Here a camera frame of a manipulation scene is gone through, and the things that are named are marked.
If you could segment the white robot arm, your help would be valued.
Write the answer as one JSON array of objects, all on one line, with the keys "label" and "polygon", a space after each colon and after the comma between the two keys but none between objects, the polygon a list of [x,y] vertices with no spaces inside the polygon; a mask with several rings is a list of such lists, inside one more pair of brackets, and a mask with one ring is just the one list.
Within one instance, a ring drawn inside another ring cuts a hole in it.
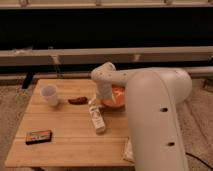
[{"label": "white robot arm", "polygon": [[99,99],[109,98],[114,85],[125,88],[135,171],[189,171],[176,112],[192,89],[185,70],[118,70],[107,62],[91,72],[91,79]]}]

